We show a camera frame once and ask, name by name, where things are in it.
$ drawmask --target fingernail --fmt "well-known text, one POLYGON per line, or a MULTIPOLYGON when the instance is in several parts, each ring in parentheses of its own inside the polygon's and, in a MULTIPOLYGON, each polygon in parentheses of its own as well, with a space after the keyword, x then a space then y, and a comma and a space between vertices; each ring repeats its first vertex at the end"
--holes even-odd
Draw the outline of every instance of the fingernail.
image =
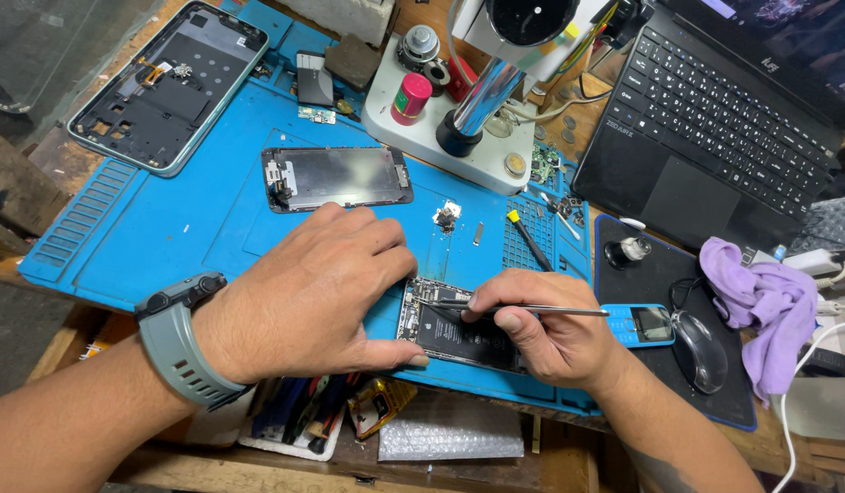
POLYGON ((496 321, 495 325, 498 325, 504 330, 520 330, 523 327, 523 323, 520 319, 517 319, 517 316, 513 313, 509 313, 504 316, 504 319, 500 321, 496 321))
POLYGON ((428 366, 428 356, 423 356, 422 354, 417 354, 413 358, 410 358, 410 361, 407 362, 408 365, 412 367, 427 367, 428 366))

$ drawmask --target tweezers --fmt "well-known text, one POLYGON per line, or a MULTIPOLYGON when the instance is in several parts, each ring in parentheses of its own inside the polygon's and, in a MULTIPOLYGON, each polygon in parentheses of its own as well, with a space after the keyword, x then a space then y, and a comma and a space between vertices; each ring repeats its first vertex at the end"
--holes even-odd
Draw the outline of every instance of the tweezers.
MULTIPOLYGON (((422 304, 434 308, 454 309, 456 311, 468 309, 468 300, 441 298, 437 301, 429 301, 419 297, 416 297, 415 299, 416 301, 422 304)), ((553 315, 562 313, 566 315, 581 315, 585 317, 611 316, 611 312, 607 309, 568 308, 565 306, 547 306, 545 304, 497 304, 493 308, 484 311, 483 314, 492 315, 499 309, 502 309, 506 306, 516 306, 518 308, 523 308, 528 311, 531 311, 532 313, 540 313, 541 315, 553 315)))

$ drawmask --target red cap bottle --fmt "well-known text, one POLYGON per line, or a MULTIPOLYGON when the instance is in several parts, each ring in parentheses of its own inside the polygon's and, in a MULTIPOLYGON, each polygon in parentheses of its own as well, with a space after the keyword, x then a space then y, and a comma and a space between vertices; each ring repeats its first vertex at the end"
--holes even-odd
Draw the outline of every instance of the red cap bottle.
POLYGON ((392 118, 404 125, 411 126, 422 113, 422 108, 431 97, 431 83, 420 73, 408 73, 401 81, 398 94, 392 103, 392 118))

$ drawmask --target laptop keyboard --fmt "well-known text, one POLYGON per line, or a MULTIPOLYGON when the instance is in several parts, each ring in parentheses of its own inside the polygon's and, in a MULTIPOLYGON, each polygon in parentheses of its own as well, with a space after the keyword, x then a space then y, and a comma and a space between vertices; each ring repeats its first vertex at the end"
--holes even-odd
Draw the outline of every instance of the laptop keyboard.
POLYGON ((796 219, 833 165, 828 149, 798 122, 650 28, 607 113, 796 219))

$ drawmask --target laptop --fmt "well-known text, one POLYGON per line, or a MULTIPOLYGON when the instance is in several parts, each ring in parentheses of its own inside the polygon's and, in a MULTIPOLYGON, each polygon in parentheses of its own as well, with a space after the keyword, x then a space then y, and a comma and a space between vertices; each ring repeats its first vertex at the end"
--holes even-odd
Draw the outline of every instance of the laptop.
POLYGON ((664 0, 572 189, 689 247, 779 258, 844 130, 845 0, 664 0))

